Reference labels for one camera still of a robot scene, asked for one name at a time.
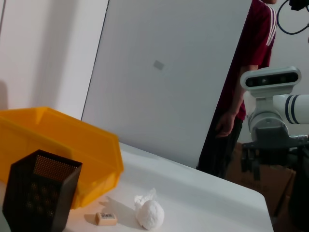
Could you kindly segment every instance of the small eraser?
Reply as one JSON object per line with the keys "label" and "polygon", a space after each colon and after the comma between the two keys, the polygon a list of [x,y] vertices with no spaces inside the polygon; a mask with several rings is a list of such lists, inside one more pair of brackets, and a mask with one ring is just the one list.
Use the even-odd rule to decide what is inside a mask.
{"label": "small eraser", "polygon": [[98,226],[114,226],[117,224],[117,218],[112,213],[97,213],[96,223]]}

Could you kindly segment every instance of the yellow plastic bin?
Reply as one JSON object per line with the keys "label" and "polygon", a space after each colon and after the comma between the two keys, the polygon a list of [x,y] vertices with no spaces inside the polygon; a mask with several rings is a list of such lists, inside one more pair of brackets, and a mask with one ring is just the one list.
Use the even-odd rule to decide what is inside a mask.
{"label": "yellow plastic bin", "polygon": [[124,167],[116,135],[50,108],[0,112],[0,180],[12,163],[41,149],[83,163],[72,209],[116,187]]}

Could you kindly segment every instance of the person's hand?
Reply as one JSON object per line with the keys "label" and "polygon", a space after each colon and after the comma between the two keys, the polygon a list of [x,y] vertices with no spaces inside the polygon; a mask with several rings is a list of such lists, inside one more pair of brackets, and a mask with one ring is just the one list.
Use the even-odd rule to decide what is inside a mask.
{"label": "person's hand", "polygon": [[232,132],[235,117],[236,114],[229,111],[221,116],[218,125],[216,127],[216,131],[218,132],[216,138],[227,137]]}

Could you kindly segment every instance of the black mesh container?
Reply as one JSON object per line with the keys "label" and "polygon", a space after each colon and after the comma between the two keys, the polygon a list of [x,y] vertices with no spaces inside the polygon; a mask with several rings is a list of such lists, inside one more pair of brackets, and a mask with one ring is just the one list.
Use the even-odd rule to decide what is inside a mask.
{"label": "black mesh container", "polygon": [[82,164],[38,150],[11,165],[3,214],[12,232],[61,232]]}

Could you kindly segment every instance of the tissue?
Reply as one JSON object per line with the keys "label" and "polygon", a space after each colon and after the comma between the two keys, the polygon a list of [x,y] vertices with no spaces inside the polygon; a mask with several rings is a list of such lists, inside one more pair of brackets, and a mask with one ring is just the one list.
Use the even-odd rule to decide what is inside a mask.
{"label": "tissue", "polygon": [[164,221],[164,210],[155,199],[155,189],[152,189],[145,197],[136,196],[134,199],[136,219],[147,230],[158,229]]}

